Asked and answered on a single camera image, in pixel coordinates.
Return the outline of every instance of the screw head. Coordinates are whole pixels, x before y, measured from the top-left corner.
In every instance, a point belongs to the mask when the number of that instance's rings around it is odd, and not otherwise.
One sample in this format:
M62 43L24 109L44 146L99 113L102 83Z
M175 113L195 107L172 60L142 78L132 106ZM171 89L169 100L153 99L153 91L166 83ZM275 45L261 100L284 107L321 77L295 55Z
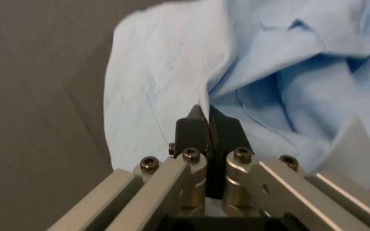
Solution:
M288 167L290 167L295 172L298 171L299 163L295 157L290 155L282 155L279 157L279 160L284 162Z
M185 148L182 152L182 158L190 164L196 164L200 159L200 152L196 148Z
M240 163L247 164L252 161L252 152L245 147L238 147L234 150L234 158Z
M175 154L175 143L169 143L168 144L168 153L169 155Z
M140 167L144 173L153 174L159 168L159 161L154 156L147 156L141 160Z

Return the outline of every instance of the gray background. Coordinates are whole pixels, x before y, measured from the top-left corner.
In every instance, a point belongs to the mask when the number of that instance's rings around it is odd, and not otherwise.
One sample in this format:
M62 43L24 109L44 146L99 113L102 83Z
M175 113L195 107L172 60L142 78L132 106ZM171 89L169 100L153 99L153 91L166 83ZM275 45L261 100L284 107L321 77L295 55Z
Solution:
M115 25L161 0L0 0L0 230L42 230L112 170Z

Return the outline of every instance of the crumpled cloth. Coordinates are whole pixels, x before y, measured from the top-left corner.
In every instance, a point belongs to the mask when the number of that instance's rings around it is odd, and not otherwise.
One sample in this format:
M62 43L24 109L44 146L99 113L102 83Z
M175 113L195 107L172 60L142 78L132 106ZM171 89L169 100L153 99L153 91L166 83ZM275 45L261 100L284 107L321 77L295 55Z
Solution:
M370 188L370 0L199 0L128 15L105 78L113 168L164 160L195 104L239 119L259 159L289 154Z

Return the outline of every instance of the metal linkage bar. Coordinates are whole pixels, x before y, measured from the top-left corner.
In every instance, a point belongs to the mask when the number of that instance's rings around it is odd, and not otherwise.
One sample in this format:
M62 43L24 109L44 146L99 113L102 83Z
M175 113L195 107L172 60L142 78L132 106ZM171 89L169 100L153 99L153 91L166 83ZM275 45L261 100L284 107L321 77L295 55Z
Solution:
M106 229L154 230L166 216L176 216L190 197L191 171L182 159L168 158Z
M332 171L306 177L319 190L370 226L370 193Z
M255 207L267 216L293 216L311 230L370 230L276 158L251 164L230 153L227 165L226 174L247 189Z
M104 230L142 185L140 177L117 169L48 230Z

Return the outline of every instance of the light blue cloth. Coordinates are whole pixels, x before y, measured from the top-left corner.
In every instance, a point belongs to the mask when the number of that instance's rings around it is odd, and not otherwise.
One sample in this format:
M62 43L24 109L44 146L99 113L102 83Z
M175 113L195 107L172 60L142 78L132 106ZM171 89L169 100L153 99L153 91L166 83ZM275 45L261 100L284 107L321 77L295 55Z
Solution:
M370 137L370 0L202 0L125 18L104 96L113 167L163 160L196 103L239 119L259 158L316 170L351 115Z

